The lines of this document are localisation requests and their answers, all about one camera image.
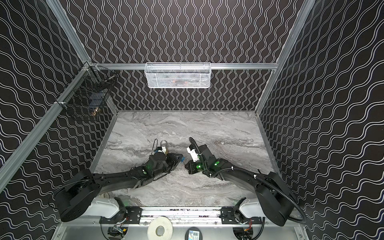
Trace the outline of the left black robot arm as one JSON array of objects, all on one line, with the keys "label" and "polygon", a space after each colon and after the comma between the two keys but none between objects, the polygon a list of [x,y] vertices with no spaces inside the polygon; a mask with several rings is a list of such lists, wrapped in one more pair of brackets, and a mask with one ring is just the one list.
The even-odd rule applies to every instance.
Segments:
[{"label": "left black robot arm", "polygon": [[53,193],[54,204],[62,222],[83,215],[95,197],[121,189],[144,187],[175,170],[183,160],[182,154],[157,152],[149,160],[129,171],[113,174],[94,174],[85,169]]}]

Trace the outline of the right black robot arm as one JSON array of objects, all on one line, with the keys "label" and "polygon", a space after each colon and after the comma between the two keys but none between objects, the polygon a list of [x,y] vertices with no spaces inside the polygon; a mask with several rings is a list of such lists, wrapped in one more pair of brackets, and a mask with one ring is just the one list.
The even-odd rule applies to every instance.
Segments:
[{"label": "right black robot arm", "polygon": [[226,159],[217,159],[207,145],[190,145],[187,152],[192,160],[185,168],[190,175],[202,173],[211,179],[231,182],[256,194],[255,199],[240,200],[234,207],[235,217],[239,222],[251,219],[262,211],[273,224],[283,227],[287,221],[305,223],[304,211],[298,204],[297,197],[282,178],[274,172],[265,175],[237,167]]}]

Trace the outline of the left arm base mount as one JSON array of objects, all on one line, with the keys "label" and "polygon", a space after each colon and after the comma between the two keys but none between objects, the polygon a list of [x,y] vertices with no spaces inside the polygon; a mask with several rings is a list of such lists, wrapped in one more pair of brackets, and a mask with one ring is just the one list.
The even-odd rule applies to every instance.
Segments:
[{"label": "left arm base mount", "polygon": [[101,217],[99,220],[100,224],[139,224],[142,217],[143,209],[140,207],[125,207],[120,208],[119,211],[107,219]]}]

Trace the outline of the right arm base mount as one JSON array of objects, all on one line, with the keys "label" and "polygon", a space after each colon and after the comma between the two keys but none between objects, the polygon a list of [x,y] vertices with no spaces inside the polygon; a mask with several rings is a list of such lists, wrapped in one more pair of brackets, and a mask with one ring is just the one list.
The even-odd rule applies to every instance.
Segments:
[{"label": "right arm base mount", "polygon": [[221,208],[219,218],[223,225],[248,225],[250,220],[235,207]]}]

